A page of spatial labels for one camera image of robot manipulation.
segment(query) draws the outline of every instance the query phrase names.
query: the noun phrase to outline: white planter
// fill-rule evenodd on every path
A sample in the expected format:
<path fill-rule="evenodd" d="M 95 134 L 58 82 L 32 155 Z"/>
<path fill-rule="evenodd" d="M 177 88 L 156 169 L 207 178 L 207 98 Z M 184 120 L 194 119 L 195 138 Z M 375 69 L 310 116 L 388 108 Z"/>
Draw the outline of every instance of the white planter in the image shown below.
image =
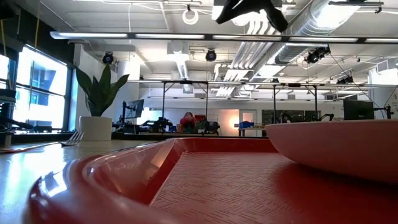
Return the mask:
<path fill-rule="evenodd" d="M 82 141 L 110 141 L 112 119 L 81 116 L 79 118 L 79 131 L 84 133 Z"/>

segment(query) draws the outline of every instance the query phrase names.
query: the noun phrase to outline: green leaves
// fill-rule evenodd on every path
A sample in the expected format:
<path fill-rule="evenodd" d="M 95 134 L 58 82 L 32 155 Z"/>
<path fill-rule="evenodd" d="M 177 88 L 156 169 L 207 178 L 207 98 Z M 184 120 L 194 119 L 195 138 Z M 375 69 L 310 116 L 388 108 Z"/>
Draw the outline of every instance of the green leaves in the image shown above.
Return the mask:
<path fill-rule="evenodd" d="M 112 105 L 119 89 L 126 84 L 129 75 L 123 75 L 116 83 L 111 83 L 111 68 L 106 65 L 99 81 L 93 77 L 91 82 L 89 76 L 79 68 L 76 70 L 76 78 L 86 93 L 86 106 L 91 115 L 102 116 Z"/>

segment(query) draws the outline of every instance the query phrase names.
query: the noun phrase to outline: red plastic tray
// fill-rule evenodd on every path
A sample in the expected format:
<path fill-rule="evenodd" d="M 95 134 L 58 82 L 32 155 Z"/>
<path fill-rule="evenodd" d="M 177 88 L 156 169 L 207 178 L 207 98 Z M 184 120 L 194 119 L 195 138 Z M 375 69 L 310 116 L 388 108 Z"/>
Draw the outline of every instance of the red plastic tray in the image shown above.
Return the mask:
<path fill-rule="evenodd" d="M 396 186 L 320 171 L 266 139 L 170 139 L 69 162 L 29 223 L 396 223 Z"/>

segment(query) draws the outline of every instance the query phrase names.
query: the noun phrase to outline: monitor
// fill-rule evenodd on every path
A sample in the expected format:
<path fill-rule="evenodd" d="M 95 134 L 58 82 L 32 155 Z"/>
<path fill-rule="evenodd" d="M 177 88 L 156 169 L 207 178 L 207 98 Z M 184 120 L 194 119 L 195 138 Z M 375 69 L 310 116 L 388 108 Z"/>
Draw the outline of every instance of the monitor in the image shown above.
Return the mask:
<path fill-rule="evenodd" d="M 374 119 L 373 102 L 344 100 L 344 120 Z"/>
<path fill-rule="evenodd" d="M 140 118 L 142 109 L 144 107 L 144 100 L 136 100 L 136 101 L 130 101 L 126 103 L 126 109 L 127 109 L 127 117 L 126 119 L 131 119 L 131 118 Z"/>

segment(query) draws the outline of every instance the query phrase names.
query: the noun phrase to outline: blue box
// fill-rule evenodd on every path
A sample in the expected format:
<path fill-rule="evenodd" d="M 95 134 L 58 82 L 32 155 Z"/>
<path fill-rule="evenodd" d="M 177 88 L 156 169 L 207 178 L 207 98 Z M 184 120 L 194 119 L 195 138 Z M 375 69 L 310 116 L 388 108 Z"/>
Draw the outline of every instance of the blue box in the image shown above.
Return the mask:
<path fill-rule="evenodd" d="M 239 123 L 239 128 L 252 128 L 254 127 L 254 122 L 243 121 Z"/>

